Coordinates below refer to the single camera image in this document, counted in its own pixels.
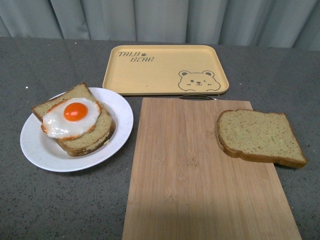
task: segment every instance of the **bear illustration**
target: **bear illustration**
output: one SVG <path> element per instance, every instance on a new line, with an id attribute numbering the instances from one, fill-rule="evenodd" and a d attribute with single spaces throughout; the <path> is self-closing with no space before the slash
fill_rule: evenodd
<path id="1" fill-rule="evenodd" d="M 212 71 L 189 72 L 180 71 L 181 77 L 178 86 L 184 91 L 192 92 L 215 92 L 220 89 L 221 85 L 214 78 Z"/>

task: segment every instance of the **curtain fold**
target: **curtain fold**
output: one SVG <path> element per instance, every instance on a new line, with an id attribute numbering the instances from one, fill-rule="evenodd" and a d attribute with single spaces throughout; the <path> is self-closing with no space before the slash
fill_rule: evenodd
<path id="1" fill-rule="evenodd" d="M 320 51 L 320 0 L 0 0 L 0 37 Z"/>

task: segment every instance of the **gray countertop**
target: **gray countertop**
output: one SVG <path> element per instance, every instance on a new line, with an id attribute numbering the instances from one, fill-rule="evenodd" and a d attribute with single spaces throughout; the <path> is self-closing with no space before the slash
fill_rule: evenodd
<path id="1" fill-rule="evenodd" d="M 36 167 L 20 133 L 32 106 L 80 82 L 101 88 L 112 48 L 134 44 L 146 43 L 0 37 L 1 239 L 121 239 L 143 97 L 125 97 L 134 117 L 125 145 L 85 170 Z M 287 114 L 309 162 L 276 171 L 302 239 L 320 239 L 320 52 L 212 47 L 230 84 L 217 99 Z"/>

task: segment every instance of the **wooden cutting board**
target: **wooden cutting board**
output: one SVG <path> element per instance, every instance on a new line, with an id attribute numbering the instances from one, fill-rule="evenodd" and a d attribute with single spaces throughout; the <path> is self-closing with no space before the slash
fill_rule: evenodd
<path id="1" fill-rule="evenodd" d="M 215 122 L 248 101 L 144 98 L 123 240 L 301 240 L 272 163 L 227 156 Z"/>

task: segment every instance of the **toast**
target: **toast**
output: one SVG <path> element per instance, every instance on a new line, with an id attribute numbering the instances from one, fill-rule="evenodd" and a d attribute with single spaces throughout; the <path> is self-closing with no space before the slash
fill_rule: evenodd
<path id="1" fill-rule="evenodd" d="M 216 122 L 221 149 L 232 158 L 301 168 L 307 159 L 284 113 L 225 110 Z"/>
<path id="2" fill-rule="evenodd" d="M 61 101 L 72 99 L 72 98 L 87 98 L 91 101 L 97 101 L 101 107 L 101 113 L 95 123 L 95 127 L 91 132 L 87 132 L 79 138 L 73 140 L 61 140 L 54 139 L 56 143 L 72 157 L 79 157 L 87 155 L 98 148 L 102 147 L 103 144 L 111 138 L 113 135 L 116 124 L 112 119 L 107 108 L 98 101 L 87 87 L 85 82 L 82 82 L 69 91 L 63 93 L 60 96 L 52 98 L 44 103 L 33 106 L 31 108 L 33 114 L 43 121 L 43 116 L 48 112 L 53 105 L 58 104 Z"/>

